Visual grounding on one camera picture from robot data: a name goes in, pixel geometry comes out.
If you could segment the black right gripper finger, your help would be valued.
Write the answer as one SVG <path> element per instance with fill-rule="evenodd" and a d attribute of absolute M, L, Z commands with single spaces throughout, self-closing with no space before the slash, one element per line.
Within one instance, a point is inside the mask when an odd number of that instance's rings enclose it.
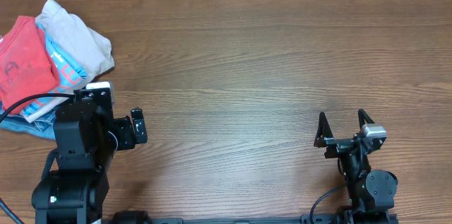
<path fill-rule="evenodd" d="M 314 139 L 314 146 L 324 148 L 334 140 L 333 133 L 329 126 L 328 120 L 324 112 L 319 114 L 319 124 Z"/>
<path fill-rule="evenodd" d="M 359 109 L 357 111 L 359 119 L 359 127 L 362 128 L 365 124 L 373 124 L 374 120 L 365 112 L 364 109 Z"/>

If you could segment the red printed t-shirt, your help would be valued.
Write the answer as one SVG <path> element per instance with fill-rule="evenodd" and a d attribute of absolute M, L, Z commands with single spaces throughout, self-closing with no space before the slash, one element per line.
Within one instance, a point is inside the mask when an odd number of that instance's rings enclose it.
<path fill-rule="evenodd" d="M 8 109 L 23 98 L 48 93 L 60 84 L 35 18 L 19 16 L 1 39 L 1 104 Z"/>

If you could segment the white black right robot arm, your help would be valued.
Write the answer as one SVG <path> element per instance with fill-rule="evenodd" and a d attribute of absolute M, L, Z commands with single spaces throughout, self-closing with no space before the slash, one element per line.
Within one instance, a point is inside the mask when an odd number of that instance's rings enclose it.
<path fill-rule="evenodd" d="M 324 112 L 319 114 L 319 125 L 314 146 L 325 148 L 325 158 L 337 160 L 344 177 L 340 185 L 320 196 L 305 218 L 309 223 L 339 224 L 396 224 L 398 217 L 389 213 L 394 207 L 398 178 L 389 171 L 373 170 L 368 155 L 379 150 L 386 140 L 383 126 L 374 122 L 363 110 L 358 110 L 359 131 L 352 138 L 336 139 Z M 350 204 L 340 206 L 335 214 L 315 214 L 316 207 L 331 194 L 346 188 Z"/>

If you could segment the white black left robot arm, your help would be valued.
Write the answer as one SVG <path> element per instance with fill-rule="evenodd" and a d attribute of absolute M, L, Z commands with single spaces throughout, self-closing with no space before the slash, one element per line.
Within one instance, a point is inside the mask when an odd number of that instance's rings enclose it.
<path fill-rule="evenodd" d="M 53 128 L 56 148 L 32 193 L 35 221 L 100 223 L 114 154 L 148 140 L 143 111 L 116 118 L 110 88 L 80 89 L 56 111 Z"/>

